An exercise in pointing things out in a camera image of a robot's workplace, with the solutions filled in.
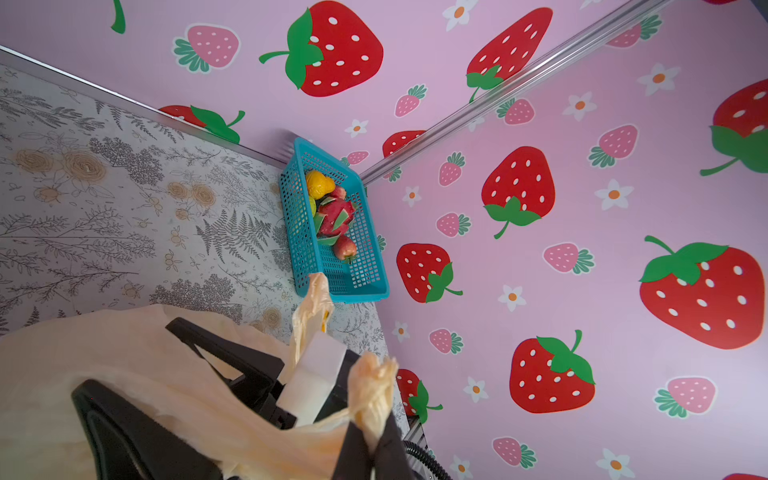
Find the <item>basket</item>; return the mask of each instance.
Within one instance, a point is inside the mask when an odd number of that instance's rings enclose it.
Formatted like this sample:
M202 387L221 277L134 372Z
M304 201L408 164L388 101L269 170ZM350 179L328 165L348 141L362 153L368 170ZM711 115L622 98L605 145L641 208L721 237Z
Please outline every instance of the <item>basket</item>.
M360 177L303 138L297 138L293 146L293 158L280 175L280 196L283 199L296 293L305 296L310 286L309 274L323 272L328 277L334 302L384 300L389 296L389 284ZM357 257L351 264L339 261L333 254L333 247L317 243L305 179L312 170L331 177L346 190L347 200L359 205L355 220L346 234L357 245Z

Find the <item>strawberry wallpaper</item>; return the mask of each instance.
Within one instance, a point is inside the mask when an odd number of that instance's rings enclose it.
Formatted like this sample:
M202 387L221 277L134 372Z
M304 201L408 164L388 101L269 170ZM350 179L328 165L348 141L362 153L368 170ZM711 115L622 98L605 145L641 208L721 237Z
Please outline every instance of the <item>strawberry wallpaper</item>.
M765 45L675 2L369 186L454 479L768 477Z
M293 133L363 172L623 2L28 0L3 5L0 45L266 155L289 160ZM533 115L519 101L508 121Z

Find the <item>floral patterned surface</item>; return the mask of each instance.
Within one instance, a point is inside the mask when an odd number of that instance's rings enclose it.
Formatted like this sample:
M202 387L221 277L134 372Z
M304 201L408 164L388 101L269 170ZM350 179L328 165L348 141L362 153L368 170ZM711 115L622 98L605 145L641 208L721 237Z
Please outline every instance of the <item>floral patterned surface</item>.
M301 299L275 167L0 65L0 171L0 336L166 303L289 341ZM387 354L372 303L329 327Z

